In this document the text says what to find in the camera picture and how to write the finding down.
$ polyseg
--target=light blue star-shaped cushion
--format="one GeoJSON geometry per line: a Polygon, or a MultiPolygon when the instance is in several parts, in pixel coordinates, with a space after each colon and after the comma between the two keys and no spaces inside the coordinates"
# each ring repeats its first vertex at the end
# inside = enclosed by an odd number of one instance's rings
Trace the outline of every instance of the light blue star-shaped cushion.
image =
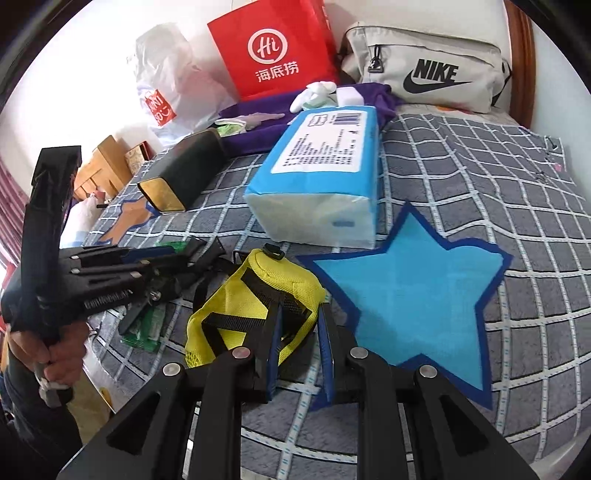
{"type": "Polygon", "coordinates": [[[360,346],[391,365],[435,365],[491,406],[482,312],[509,254],[480,239],[449,242],[407,203],[379,249],[298,259],[348,314],[360,346]]]}

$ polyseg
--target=tissue pack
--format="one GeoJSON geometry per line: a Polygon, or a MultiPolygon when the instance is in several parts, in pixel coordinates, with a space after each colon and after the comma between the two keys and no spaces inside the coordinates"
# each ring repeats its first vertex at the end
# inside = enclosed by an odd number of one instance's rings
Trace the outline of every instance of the tissue pack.
{"type": "Polygon", "coordinates": [[[374,107],[304,111],[244,198],[274,241],[373,248],[378,148],[374,107]]]}

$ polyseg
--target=nike bag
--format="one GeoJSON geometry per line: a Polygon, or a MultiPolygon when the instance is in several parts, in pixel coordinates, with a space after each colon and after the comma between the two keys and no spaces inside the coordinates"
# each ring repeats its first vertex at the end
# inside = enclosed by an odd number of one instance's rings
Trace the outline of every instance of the nike bag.
{"type": "Polygon", "coordinates": [[[225,271],[233,270],[232,275],[189,319],[185,346],[189,367],[213,362],[242,345],[249,332],[257,334],[273,314],[269,309],[273,298],[282,297],[283,305],[279,364],[314,328],[324,288],[313,273],[273,247],[253,249],[239,267],[225,261],[225,271]]]}
{"type": "Polygon", "coordinates": [[[395,27],[353,24],[342,69],[356,82],[386,83],[408,103],[488,113],[509,80],[492,44],[395,27]]]}
{"type": "Polygon", "coordinates": [[[323,0],[258,0],[207,26],[242,100],[337,82],[323,0]]]}

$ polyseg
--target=red striped curtain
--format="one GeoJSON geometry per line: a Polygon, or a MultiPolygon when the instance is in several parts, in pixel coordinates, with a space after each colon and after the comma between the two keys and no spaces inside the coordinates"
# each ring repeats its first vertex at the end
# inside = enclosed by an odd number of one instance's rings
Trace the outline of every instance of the red striped curtain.
{"type": "Polygon", "coordinates": [[[14,181],[0,159],[0,262],[21,261],[22,223],[28,197],[14,181]]]}

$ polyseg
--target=finger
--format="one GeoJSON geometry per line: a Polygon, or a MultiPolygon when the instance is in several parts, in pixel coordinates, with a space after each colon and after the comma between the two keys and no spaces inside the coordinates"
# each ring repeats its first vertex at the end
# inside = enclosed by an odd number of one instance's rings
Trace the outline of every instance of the finger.
{"type": "Polygon", "coordinates": [[[68,385],[68,387],[71,387],[76,382],[78,382],[81,375],[82,375],[82,370],[76,370],[76,371],[72,371],[72,372],[68,373],[67,375],[65,375],[61,378],[58,378],[57,380],[54,380],[54,381],[56,383],[59,383],[60,385],[68,385]]]}
{"type": "Polygon", "coordinates": [[[32,332],[11,332],[11,339],[33,362],[46,364],[50,360],[45,343],[32,332]]]}
{"type": "Polygon", "coordinates": [[[82,358],[70,358],[56,364],[48,365],[43,373],[45,373],[45,378],[50,382],[57,382],[60,378],[65,378],[73,372],[81,372],[82,366],[82,358]]]}
{"type": "Polygon", "coordinates": [[[90,329],[86,322],[75,322],[61,328],[61,338],[64,341],[84,343],[89,333],[90,329]]]}
{"type": "Polygon", "coordinates": [[[62,327],[61,340],[49,347],[52,362],[69,358],[82,358],[86,355],[84,343],[88,338],[89,328],[86,322],[76,322],[62,327]]]}
{"type": "Polygon", "coordinates": [[[51,361],[58,363],[63,360],[71,358],[84,358],[86,355],[86,347],[84,343],[80,342],[60,342],[49,347],[51,361]]]}

